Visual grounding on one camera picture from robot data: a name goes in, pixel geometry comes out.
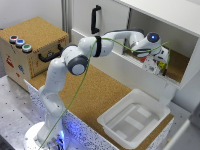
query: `cabinet handle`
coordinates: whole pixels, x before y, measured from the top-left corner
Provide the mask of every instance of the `cabinet handle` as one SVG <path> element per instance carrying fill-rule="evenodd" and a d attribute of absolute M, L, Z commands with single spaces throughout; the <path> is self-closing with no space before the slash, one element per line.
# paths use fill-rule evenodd
<path fill-rule="evenodd" d="M 96 5 L 96 8 L 92 9 L 92 21 L 91 21 L 91 31 L 92 34 L 95 34 L 97 32 L 99 32 L 100 30 L 98 28 L 96 28 L 96 12 L 98 10 L 101 10 L 101 7 Z"/>
<path fill-rule="evenodd" d="M 55 54 L 53 54 L 53 55 L 51 55 L 51 56 L 49 56 L 49 57 L 43 57 L 42 54 L 38 54 L 38 58 L 39 58 L 42 62 L 45 62 L 45 63 L 46 63 L 46 62 L 49 62 L 49 61 L 51 61 L 52 59 L 54 59 L 54 58 L 60 56 L 60 54 L 61 54 L 61 52 L 62 52 L 62 50 L 63 50 L 63 48 L 61 47 L 60 44 L 58 44 L 58 49 L 60 50 L 59 52 L 57 52 L 57 53 L 55 53 Z"/>

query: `white plastic bin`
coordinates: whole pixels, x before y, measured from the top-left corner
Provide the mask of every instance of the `white plastic bin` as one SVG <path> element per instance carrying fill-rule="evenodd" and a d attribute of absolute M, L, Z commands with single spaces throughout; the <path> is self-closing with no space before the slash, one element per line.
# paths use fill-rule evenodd
<path fill-rule="evenodd" d="M 126 149 L 137 148 L 170 113 L 158 101 L 134 89 L 97 121 L 105 133 Z"/>

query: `green cable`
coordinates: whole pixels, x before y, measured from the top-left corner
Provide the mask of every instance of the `green cable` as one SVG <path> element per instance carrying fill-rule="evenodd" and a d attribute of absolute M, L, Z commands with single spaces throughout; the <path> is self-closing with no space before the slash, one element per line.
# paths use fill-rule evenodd
<path fill-rule="evenodd" d="M 132 49 L 130 49 L 129 47 L 127 47 L 127 46 L 125 46 L 125 45 L 119 43 L 119 42 L 116 41 L 116 40 L 113 40 L 113 39 L 110 39 L 110 38 L 102 38 L 102 39 L 104 39 L 104 40 L 109 40 L 109 41 L 113 41 L 113 42 L 115 42 L 115 43 L 121 45 L 122 47 L 124 47 L 124 48 L 130 50 L 130 51 L 136 51 L 136 50 L 132 50 Z M 76 98 L 76 96 L 77 96 L 77 94 L 78 94 L 80 88 L 82 87 L 82 84 L 83 84 L 83 82 L 84 82 L 84 80 L 85 80 L 85 78 L 86 78 L 87 72 L 88 72 L 88 68 L 89 68 L 89 64 L 90 64 L 90 59 L 91 59 L 91 56 L 92 56 L 92 51 L 93 51 L 93 49 L 94 49 L 94 45 L 96 44 L 96 42 L 97 42 L 97 41 L 95 41 L 95 42 L 93 43 L 93 45 L 92 45 L 92 48 L 91 48 L 91 50 L 90 50 L 90 56 L 89 56 L 89 60 L 88 60 L 88 65 L 87 65 L 87 67 L 86 67 L 85 75 L 84 75 L 84 77 L 83 77 L 83 79 L 82 79 L 82 81 L 81 81 L 81 83 L 80 83 L 80 85 L 79 85 L 79 87 L 78 87 L 78 89 L 77 89 L 77 91 L 76 91 L 74 97 L 72 98 L 72 100 L 71 100 L 70 104 L 68 105 L 68 107 L 65 109 L 65 111 L 62 113 L 62 115 L 59 117 L 59 119 L 57 120 L 57 122 L 55 123 L 55 125 L 53 126 L 53 128 L 51 129 L 51 131 L 49 132 L 49 134 L 47 135 L 46 139 L 44 140 L 44 142 L 42 143 L 42 145 L 40 146 L 40 148 L 42 148 L 42 146 L 44 145 L 44 143 L 47 141 L 47 139 L 49 138 L 50 134 L 52 133 L 52 131 L 54 130 L 54 128 L 56 127 L 56 125 L 58 124 L 58 122 L 61 120 L 61 118 L 63 117 L 63 115 L 69 110 L 69 108 L 71 107 L 72 103 L 74 102 L 74 99 Z M 165 42 L 165 43 L 163 43 L 162 45 L 160 45 L 160 46 L 158 46 L 158 47 L 156 47 L 156 48 L 154 48 L 154 49 L 150 49 L 150 50 L 146 50 L 146 51 L 137 51 L 137 52 L 139 52 L 139 53 L 140 53 L 140 52 L 142 52 L 142 53 L 144 53 L 144 52 L 151 52 L 151 51 L 153 51 L 153 50 L 156 50 L 156 49 L 160 48 L 161 46 L 163 46 L 163 45 L 165 45 L 165 44 L 167 44 L 167 43 L 169 43 L 169 42 Z"/>

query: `cork surface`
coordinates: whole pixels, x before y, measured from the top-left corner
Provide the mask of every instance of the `cork surface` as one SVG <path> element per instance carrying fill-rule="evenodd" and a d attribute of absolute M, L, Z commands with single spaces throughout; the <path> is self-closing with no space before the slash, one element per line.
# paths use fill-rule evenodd
<path fill-rule="evenodd" d="M 126 50 L 125 53 L 129 54 L 130 56 L 134 57 L 135 59 L 139 61 L 141 60 L 141 58 L 134 56 L 129 50 Z M 167 76 L 180 83 L 189 61 L 190 61 L 190 58 L 180 53 L 177 53 L 174 50 L 171 50 Z"/>
<path fill-rule="evenodd" d="M 82 78 L 83 75 L 73 76 L 70 73 L 67 74 L 65 87 L 59 93 L 66 107 L 78 89 Z M 29 83 L 39 89 L 45 84 L 45 80 L 46 72 L 31 79 Z M 97 118 L 129 92 L 131 92 L 131 89 L 90 65 L 85 82 L 69 110 L 120 150 L 124 150 L 105 134 L 102 126 L 97 122 Z M 172 115 L 167 116 L 136 150 L 146 149 L 172 118 Z"/>
<path fill-rule="evenodd" d="M 21 22 L 4 30 L 0 30 L 0 37 L 9 42 L 12 35 L 25 40 L 32 46 L 33 51 L 42 48 L 68 34 L 40 17 Z"/>

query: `brown box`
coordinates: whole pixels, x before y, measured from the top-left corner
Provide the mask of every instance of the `brown box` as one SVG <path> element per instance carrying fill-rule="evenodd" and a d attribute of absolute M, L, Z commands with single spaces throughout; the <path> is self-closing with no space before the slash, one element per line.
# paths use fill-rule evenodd
<path fill-rule="evenodd" d="M 10 44 L 9 38 L 17 35 L 19 39 L 25 40 L 26 44 L 32 46 L 31 53 L 23 53 L 14 44 Z M 44 63 L 38 58 L 59 52 L 58 44 L 65 47 L 69 43 L 66 32 L 43 20 L 35 17 L 21 22 L 12 27 L 0 31 L 0 50 L 9 77 L 28 91 L 24 79 L 27 81 L 47 70 L 49 62 Z"/>

